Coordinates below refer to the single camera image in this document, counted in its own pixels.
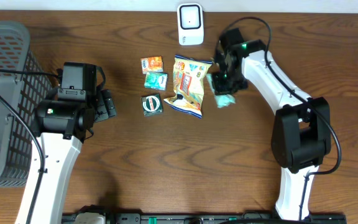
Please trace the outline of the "teal tissue packet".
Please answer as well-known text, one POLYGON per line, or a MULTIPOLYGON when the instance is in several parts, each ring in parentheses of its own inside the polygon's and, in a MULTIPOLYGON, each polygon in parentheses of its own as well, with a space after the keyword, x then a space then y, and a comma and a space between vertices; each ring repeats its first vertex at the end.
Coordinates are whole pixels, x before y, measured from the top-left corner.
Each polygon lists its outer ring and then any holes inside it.
POLYGON ((147 72, 145 75, 144 87, 154 90, 166 90, 167 73, 147 72))

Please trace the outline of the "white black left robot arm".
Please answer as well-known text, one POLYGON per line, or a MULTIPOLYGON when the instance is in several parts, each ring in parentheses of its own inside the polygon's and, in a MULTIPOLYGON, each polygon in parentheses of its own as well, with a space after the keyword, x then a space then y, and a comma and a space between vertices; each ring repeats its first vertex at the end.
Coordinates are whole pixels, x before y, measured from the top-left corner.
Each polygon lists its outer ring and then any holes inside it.
POLYGON ((116 115, 109 90, 80 97, 61 89, 34 110, 32 157, 16 223, 61 223, 68 183, 94 123, 116 115))

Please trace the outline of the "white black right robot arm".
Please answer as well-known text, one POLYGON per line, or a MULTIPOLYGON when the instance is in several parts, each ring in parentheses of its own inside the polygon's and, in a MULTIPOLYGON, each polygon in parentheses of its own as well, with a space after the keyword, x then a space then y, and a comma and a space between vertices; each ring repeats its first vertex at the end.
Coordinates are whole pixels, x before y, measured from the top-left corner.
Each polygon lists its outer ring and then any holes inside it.
POLYGON ((323 158, 331 150, 328 102, 299 89, 276 64, 261 40, 244 40, 239 29, 219 38, 212 74, 216 95, 231 95, 253 84, 275 115, 271 148, 281 167, 275 211, 283 220, 309 218, 308 200, 323 158))

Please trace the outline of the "white barcode scanner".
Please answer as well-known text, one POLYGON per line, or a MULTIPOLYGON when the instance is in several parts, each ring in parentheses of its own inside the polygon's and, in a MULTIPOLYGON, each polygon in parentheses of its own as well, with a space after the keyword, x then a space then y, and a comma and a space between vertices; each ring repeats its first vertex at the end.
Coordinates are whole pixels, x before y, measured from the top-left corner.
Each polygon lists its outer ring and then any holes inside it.
POLYGON ((203 8, 198 3, 177 7, 178 41, 180 45, 201 45, 204 41, 203 8))

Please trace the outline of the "grey plastic mesh basket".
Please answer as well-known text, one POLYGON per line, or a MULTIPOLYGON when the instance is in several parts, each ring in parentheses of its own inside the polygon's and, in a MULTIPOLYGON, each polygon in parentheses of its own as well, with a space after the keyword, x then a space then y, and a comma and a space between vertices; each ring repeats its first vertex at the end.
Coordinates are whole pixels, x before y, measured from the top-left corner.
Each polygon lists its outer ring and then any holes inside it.
MULTIPOLYGON (((52 85, 46 76, 21 75, 41 72, 30 50, 30 34, 18 22, 0 21, 0 96, 27 123, 32 110, 52 85)), ((15 116, 0 102, 0 187, 25 185, 32 155, 32 138, 15 116)))

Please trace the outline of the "green Zam-Buk box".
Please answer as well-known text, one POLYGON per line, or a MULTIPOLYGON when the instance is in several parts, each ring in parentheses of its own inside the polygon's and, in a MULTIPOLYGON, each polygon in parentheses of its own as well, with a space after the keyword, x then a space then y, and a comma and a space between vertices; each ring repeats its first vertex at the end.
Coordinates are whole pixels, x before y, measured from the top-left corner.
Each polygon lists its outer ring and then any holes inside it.
POLYGON ((141 102, 144 116, 153 116, 163 113, 162 101, 159 94, 143 96, 141 102))

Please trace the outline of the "orange tissue packet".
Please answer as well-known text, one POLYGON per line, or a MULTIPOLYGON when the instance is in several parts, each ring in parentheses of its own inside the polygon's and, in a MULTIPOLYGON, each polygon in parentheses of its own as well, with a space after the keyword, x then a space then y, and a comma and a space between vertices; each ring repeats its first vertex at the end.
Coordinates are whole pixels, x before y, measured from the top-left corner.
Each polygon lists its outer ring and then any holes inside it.
POLYGON ((161 56, 141 58, 142 73, 163 72, 163 61, 161 56))

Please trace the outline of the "yellow snack bag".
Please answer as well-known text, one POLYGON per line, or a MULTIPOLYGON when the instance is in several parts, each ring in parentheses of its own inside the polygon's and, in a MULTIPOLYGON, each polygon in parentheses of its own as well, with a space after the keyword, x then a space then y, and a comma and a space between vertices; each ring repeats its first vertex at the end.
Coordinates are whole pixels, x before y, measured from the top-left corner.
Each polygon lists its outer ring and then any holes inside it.
POLYGON ((165 98, 164 102, 177 111, 202 118, 203 81, 212 64, 209 60, 195 60, 176 55, 173 65, 175 96, 165 98))

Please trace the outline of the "light teal packet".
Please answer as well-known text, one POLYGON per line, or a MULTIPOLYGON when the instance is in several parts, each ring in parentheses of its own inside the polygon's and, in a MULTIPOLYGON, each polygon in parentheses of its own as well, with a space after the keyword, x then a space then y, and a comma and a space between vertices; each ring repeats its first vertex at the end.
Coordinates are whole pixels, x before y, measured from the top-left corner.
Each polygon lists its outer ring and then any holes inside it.
POLYGON ((232 95, 216 95, 215 94, 215 89, 214 89, 213 83, 212 83, 212 81, 213 81, 212 80, 212 75, 210 73, 208 73, 206 75, 206 78, 207 78, 207 81, 209 83, 209 87, 210 87, 210 89, 211 89, 211 91, 213 93, 213 96, 214 96, 214 99, 215 99, 215 102, 216 102, 218 108, 227 107, 230 104, 235 104, 236 103, 236 100, 232 95))

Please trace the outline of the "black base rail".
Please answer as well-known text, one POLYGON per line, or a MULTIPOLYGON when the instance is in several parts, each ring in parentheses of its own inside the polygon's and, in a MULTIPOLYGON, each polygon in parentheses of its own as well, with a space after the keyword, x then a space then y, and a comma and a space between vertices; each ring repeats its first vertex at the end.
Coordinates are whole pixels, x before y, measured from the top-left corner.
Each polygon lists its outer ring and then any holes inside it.
POLYGON ((110 224, 215 224, 215 223, 285 223, 276 214, 249 211, 236 214, 141 214, 114 213, 104 207, 90 205, 76 213, 62 215, 61 222, 67 223, 110 223, 110 224))

